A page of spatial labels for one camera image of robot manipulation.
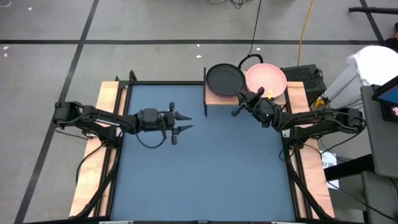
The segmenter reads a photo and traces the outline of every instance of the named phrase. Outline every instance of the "wooden table frame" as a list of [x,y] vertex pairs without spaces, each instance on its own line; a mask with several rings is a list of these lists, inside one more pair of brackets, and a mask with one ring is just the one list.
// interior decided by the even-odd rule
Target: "wooden table frame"
[[[99,91],[96,107],[101,110],[118,113],[120,115],[127,113],[129,95],[132,86],[129,82],[103,82]],[[136,85],[203,85],[203,82],[134,82]],[[289,82],[287,87],[288,98],[290,101],[290,109],[292,113],[309,111],[307,97],[302,82]],[[276,102],[284,103],[285,96],[282,95],[275,99]],[[317,141],[309,139],[307,145],[318,149]],[[85,156],[100,146],[97,138],[90,139],[87,142]],[[319,153],[314,148],[304,146],[296,157],[292,157],[292,163],[296,171],[301,174],[307,185],[307,189],[311,192],[315,200],[326,211],[327,214],[334,217],[333,207],[326,184],[325,174],[323,172],[322,160]],[[91,199],[92,195],[99,187],[100,180],[104,178],[104,170],[109,171],[115,157],[115,149],[101,149],[96,154],[88,158],[83,163],[79,175],[79,181],[76,186],[75,196],[73,198],[70,216],[79,213],[86,203]],[[99,207],[97,207],[90,216],[107,216],[111,213],[113,192],[115,183],[112,182],[105,190]],[[297,212],[299,216],[296,218],[317,218],[312,210],[308,211],[308,205],[305,204],[303,195],[297,186],[295,186],[297,202]]]

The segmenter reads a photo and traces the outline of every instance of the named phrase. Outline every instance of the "blue work surface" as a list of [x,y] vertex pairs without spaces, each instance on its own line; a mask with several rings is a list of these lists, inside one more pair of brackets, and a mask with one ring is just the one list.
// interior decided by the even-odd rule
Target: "blue work surface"
[[[114,195],[112,220],[293,221],[286,165],[278,159],[280,133],[232,106],[203,110],[202,86],[136,85],[129,114],[144,108],[175,109],[193,124],[157,149],[126,134]],[[148,145],[160,132],[140,133]]]

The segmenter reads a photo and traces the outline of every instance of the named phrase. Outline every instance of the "black floor stripe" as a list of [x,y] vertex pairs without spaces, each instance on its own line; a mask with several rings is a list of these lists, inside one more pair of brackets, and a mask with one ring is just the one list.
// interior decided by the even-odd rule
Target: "black floor stripe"
[[[87,38],[88,30],[90,29],[91,22],[93,21],[94,14],[98,5],[99,0],[94,0],[93,5],[91,6],[90,13],[88,14],[88,18],[85,24],[85,27],[83,29],[83,33],[81,35],[81,38],[79,40],[78,47],[76,48],[75,56],[73,56],[73,60],[71,62],[70,68],[68,75],[65,79],[65,83],[63,84],[63,88],[59,97],[59,101],[64,101],[65,98],[67,97],[68,89],[70,87],[70,83],[72,81],[73,75],[76,70],[77,63],[80,58],[81,50],[83,49],[84,46],[84,41]],[[32,200],[33,193],[35,191],[37,181],[39,180],[40,173],[43,169],[44,165],[44,160],[47,157],[47,153],[49,151],[50,143],[54,135],[54,130],[55,130],[55,125],[53,123],[50,123],[50,126],[47,130],[47,134],[45,135],[44,142],[42,145],[42,148],[40,150],[39,156],[36,160],[36,164],[32,173],[32,176],[30,177],[30,181],[28,183],[28,186],[26,188],[24,197],[22,199],[21,205],[19,206],[19,210],[16,216],[16,219],[14,223],[23,223],[26,212],[28,210],[30,201]]]
[[[365,0],[359,0],[361,2],[362,7],[368,7]],[[377,40],[379,41],[379,45],[384,45],[383,36],[380,33],[379,28],[377,27],[376,21],[371,13],[366,13],[366,17],[368,17],[369,22],[371,23],[371,27],[373,29],[374,34],[376,35]]]
[[[0,40],[0,44],[80,44],[80,40]],[[255,40],[255,44],[298,45],[299,40]],[[85,40],[96,45],[251,44],[251,40]],[[303,45],[371,45],[377,40],[303,40]]]

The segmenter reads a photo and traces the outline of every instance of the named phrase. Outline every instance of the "pink bowl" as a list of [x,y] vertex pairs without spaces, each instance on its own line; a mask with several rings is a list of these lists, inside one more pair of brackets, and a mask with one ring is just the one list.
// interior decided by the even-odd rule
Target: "pink bowl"
[[281,69],[267,63],[252,66],[246,72],[246,86],[248,90],[257,93],[260,87],[264,88],[262,97],[268,97],[272,91],[273,98],[280,96],[286,89],[286,76]]

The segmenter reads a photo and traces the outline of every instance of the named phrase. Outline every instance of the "computer monitor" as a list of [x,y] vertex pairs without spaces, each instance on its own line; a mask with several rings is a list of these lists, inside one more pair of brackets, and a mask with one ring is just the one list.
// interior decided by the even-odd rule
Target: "computer monitor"
[[384,105],[398,107],[398,76],[375,90],[372,99]]

